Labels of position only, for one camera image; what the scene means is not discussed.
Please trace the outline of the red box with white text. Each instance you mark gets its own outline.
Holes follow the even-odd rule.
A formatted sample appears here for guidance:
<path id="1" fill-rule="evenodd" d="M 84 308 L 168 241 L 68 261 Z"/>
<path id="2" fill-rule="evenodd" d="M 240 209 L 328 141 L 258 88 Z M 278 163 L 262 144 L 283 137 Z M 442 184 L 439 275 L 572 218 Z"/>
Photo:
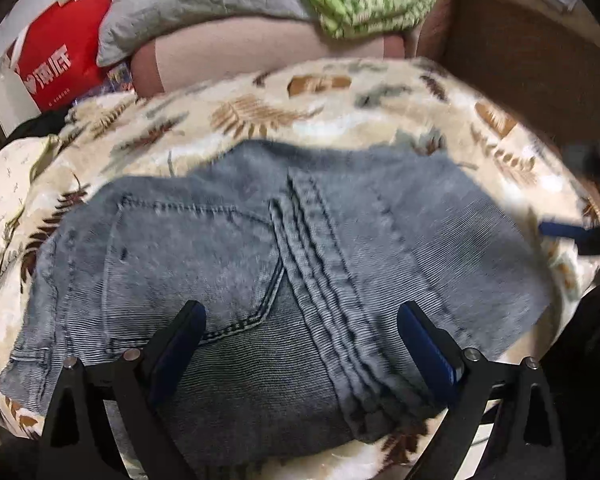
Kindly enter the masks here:
<path id="1" fill-rule="evenodd" d="M 111 0 L 54 3 L 7 50 L 9 67 L 42 112 L 56 110 L 100 86 L 98 34 Z"/>

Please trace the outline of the pink brown bed sheet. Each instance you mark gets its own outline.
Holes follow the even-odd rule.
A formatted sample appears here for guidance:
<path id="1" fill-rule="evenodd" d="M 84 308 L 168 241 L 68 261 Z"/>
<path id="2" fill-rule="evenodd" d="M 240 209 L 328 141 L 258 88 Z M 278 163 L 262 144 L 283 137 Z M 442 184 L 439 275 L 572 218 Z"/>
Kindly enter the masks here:
<path id="1" fill-rule="evenodd" d="M 320 26 L 272 18 L 227 18 L 150 40 L 130 61 L 143 98 L 207 80 L 265 73 L 320 58 L 436 58 L 445 42 L 451 0 L 437 0 L 422 24 L 359 40 L 332 39 Z"/>

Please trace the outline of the beige leaf pattern fleece blanket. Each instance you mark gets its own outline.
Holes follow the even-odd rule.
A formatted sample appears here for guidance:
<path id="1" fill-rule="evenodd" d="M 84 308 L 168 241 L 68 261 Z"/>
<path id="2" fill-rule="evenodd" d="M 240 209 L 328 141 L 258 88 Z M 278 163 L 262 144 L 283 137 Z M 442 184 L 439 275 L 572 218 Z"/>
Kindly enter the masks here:
<path id="1" fill-rule="evenodd" d="M 125 174 L 181 177 L 241 140 L 394 145 L 445 154 L 513 216 L 600 224 L 592 188 L 526 125 L 426 58 L 346 58 L 204 82 L 145 100 L 134 92 L 74 106 L 55 157 L 34 176 L 0 266 L 0 374 L 22 324 L 38 244 L 64 212 Z M 0 390 L 0 444 L 36 438 L 43 419 Z"/>

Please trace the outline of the black cloth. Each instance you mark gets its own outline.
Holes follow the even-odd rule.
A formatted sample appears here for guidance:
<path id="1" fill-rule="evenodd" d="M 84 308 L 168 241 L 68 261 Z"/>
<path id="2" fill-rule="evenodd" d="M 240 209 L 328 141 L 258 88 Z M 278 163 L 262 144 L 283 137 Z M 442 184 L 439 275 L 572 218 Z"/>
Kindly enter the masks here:
<path id="1" fill-rule="evenodd" d="M 57 110 L 48 110 L 38 117 L 23 122 L 9 135 L 6 143 L 25 138 L 44 138 L 50 134 L 60 133 L 65 127 L 70 108 L 70 105 L 66 105 Z"/>

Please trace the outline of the grey blue denim jeans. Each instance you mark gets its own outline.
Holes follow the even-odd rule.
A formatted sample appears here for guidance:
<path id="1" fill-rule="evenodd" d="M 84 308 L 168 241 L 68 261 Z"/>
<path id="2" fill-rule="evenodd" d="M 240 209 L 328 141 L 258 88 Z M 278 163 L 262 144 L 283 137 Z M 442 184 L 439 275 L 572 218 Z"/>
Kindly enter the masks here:
<path id="1" fill-rule="evenodd" d="M 186 460 L 311 455 L 437 414 L 396 328 L 404 302 L 496 358 L 552 296 L 515 222 L 446 156 L 245 141 L 64 215 L 0 389 L 45 414 L 67 356 L 110 362 L 196 300 L 207 328 L 162 411 Z"/>

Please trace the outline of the brown wooden bed frame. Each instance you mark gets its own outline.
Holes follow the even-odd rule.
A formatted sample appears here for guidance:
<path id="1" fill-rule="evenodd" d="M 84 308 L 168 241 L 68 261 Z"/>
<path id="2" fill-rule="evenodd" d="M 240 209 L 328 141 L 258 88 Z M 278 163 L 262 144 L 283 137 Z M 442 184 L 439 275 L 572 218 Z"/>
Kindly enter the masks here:
<path id="1" fill-rule="evenodd" d="M 505 0 L 451 0 L 441 64 L 557 146 L 600 141 L 600 48 Z"/>

